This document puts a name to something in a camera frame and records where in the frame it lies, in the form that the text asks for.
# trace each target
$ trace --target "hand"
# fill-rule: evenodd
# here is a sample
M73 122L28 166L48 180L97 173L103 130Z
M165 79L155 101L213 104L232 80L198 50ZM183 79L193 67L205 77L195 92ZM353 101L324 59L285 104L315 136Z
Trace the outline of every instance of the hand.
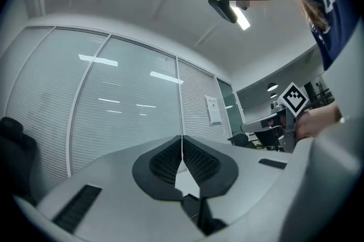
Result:
M336 102L305 112L296 124L297 140L317 136L327 126L338 122L340 118Z

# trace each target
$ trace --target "black rectangular slot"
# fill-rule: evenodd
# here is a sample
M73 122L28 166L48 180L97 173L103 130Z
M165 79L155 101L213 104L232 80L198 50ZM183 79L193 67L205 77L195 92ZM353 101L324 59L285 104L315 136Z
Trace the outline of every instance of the black rectangular slot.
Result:
M73 233L82 221L88 210L101 192L101 188L91 185L84 186L61 212L54 218L53 222L63 230Z
M258 163L264 164L267 166L271 166L274 168L278 168L278 169L284 169L284 168L286 168L286 165L287 165L287 163L270 160L270 159L260 159Z

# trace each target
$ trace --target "sign on wall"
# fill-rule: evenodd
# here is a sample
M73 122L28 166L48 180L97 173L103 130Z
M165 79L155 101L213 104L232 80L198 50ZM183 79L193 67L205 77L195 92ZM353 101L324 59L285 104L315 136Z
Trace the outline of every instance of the sign on wall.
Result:
M278 99L279 102L284 104L295 117L299 115L308 102L307 96L293 82Z
M207 109L210 115L210 123L215 124L217 122L221 122L221 115L217 105L217 98L210 97L207 95L205 95L205 97L206 97Z

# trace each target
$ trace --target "hair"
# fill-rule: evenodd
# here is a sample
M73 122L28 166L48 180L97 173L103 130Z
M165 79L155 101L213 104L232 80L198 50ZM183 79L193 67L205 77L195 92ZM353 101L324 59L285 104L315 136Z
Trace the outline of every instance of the hair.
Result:
M322 6L314 0L301 0L302 11L310 28L314 25L321 31L327 30L329 23L322 11Z

